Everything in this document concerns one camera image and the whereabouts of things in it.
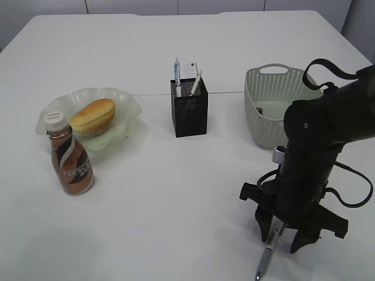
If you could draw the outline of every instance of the black strap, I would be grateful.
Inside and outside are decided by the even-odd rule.
[[[268,172],[267,174],[264,174],[263,176],[261,176],[258,181],[257,181],[257,187],[260,189],[260,190],[263,190],[263,187],[262,187],[262,182],[264,182],[267,178],[273,176],[274,174],[277,174],[278,172],[278,169],[276,170],[273,170],[273,171],[270,171]]]
[[[341,169],[344,169],[344,170],[347,170],[347,171],[350,171],[354,174],[357,174],[358,176],[362,177],[363,179],[365,179],[369,184],[370,184],[370,192],[369,192],[369,195],[367,195],[367,197],[361,201],[360,203],[357,203],[357,204],[349,204],[347,202],[344,202],[344,200],[342,200],[340,194],[338,193],[338,191],[332,187],[327,187],[324,189],[324,191],[327,193],[327,192],[331,192],[333,193],[337,199],[340,201],[341,204],[343,204],[345,207],[347,208],[359,208],[359,207],[362,207],[363,205],[365,205],[367,202],[370,201],[372,195],[373,195],[373,192],[374,192],[374,187],[373,187],[373,184],[372,182],[364,175],[362,174],[361,172],[358,172],[356,171],[355,169],[349,167],[349,166],[346,166],[340,162],[335,162],[335,165],[337,167],[340,167]]]
[[[358,76],[356,74],[349,74],[349,73],[346,73],[346,72],[342,71],[340,68],[337,67],[337,65],[335,65],[334,63],[332,63],[329,60],[316,59],[316,60],[313,60],[311,62],[311,64],[309,64],[309,66],[306,68],[306,70],[304,72],[304,76],[302,77],[302,81],[304,82],[304,84],[312,90],[318,90],[318,89],[322,88],[323,86],[327,86],[328,89],[337,88],[334,85],[334,83],[332,83],[332,82],[326,82],[326,83],[323,83],[321,85],[314,85],[310,82],[310,80],[307,78],[307,73],[308,73],[310,67],[313,66],[314,64],[320,64],[321,66],[326,67],[334,75],[336,75],[336,76],[338,76],[342,79],[345,79],[345,80],[355,80],[355,79],[358,78]]]

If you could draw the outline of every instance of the plastic basket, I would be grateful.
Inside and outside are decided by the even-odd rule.
[[[265,73],[268,67],[284,68],[283,73]],[[311,100],[322,95],[302,82],[304,71],[283,64],[267,64],[246,72],[245,111],[255,142],[267,149],[286,146],[284,131],[285,110],[295,100]]]

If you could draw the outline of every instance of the silver pen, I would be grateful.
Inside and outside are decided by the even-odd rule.
[[[265,275],[268,265],[270,264],[272,254],[276,247],[277,239],[279,238],[282,231],[284,230],[284,227],[285,227],[285,224],[277,218],[275,224],[272,226],[271,233],[267,238],[267,241],[266,241],[267,244],[265,246],[262,258],[260,259],[260,262],[257,268],[257,273],[255,274],[255,281],[261,280],[263,276]]]
[[[180,63],[178,58],[175,62],[175,84],[176,84],[176,97],[181,97],[181,80],[180,80]]]

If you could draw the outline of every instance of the glass bowl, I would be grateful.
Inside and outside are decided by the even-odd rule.
[[[110,128],[98,136],[82,136],[74,134],[87,151],[98,152],[112,142],[122,141],[133,133],[134,119],[142,112],[141,106],[133,96],[116,88],[84,88],[69,95],[56,98],[39,115],[35,132],[37,135],[46,135],[43,117],[52,110],[65,114],[67,120],[87,104],[101,98],[110,98],[115,102],[116,111]]]

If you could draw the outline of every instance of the nescafe bottle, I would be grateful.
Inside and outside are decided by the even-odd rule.
[[[94,183],[93,169],[66,117],[62,112],[52,111],[45,115],[44,123],[51,141],[53,168],[65,192],[71,195],[86,192]]]

